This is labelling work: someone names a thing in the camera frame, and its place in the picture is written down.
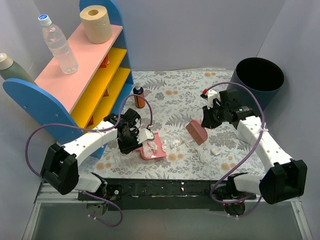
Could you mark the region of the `pink hand brush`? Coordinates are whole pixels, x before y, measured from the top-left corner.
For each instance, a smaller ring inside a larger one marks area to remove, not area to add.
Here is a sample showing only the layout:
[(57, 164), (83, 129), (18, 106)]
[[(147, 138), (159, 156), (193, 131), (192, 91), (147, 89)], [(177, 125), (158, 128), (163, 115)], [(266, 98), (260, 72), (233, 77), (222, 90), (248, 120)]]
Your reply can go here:
[(206, 129), (201, 126), (201, 122), (197, 119), (192, 119), (185, 128), (198, 146), (208, 139)]

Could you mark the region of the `pink dustpan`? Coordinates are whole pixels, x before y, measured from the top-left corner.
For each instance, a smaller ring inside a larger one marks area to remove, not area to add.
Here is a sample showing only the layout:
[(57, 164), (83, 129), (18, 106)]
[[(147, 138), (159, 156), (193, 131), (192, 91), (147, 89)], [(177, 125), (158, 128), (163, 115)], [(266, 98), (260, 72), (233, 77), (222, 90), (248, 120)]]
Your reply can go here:
[(159, 133), (155, 132), (153, 135), (153, 141), (145, 141), (143, 142), (142, 147), (135, 150), (136, 152), (140, 153), (140, 156), (144, 160), (147, 161), (165, 158), (167, 156)]

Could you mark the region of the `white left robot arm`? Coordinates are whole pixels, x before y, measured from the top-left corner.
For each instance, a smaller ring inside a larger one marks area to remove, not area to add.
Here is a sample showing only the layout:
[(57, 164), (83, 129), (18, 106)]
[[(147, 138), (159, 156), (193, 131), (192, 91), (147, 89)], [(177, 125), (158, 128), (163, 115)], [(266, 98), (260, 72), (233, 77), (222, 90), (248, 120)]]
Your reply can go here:
[(140, 148), (142, 144), (138, 141), (139, 130), (136, 127), (140, 121), (138, 112), (130, 108), (120, 116), (114, 113), (108, 115), (92, 132), (69, 143), (51, 145), (42, 165), (41, 177), (61, 195), (76, 190), (89, 192), (95, 200), (103, 199), (107, 193), (107, 182), (95, 173), (79, 172), (79, 166), (113, 140), (118, 140), (118, 147), (123, 154)]

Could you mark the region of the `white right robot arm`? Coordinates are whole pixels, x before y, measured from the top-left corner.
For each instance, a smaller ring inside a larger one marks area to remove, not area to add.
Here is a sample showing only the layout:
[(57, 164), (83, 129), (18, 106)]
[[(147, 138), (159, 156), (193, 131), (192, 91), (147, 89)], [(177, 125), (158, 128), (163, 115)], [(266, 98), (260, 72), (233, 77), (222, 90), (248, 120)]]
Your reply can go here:
[(207, 100), (203, 106), (201, 126), (215, 129), (228, 122), (238, 131), (240, 139), (252, 147), (265, 168), (264, 176), (236, 173), (229, 175), (227, 195), (237, 199), (244, 192), (257, 194), (272, 205), (300, 197), (304, 194), (307, 165), (286, 153), (263, 126), (253, 109), (241, 103), (237, 90), (215, 92), (205, 89), (201, 97)]

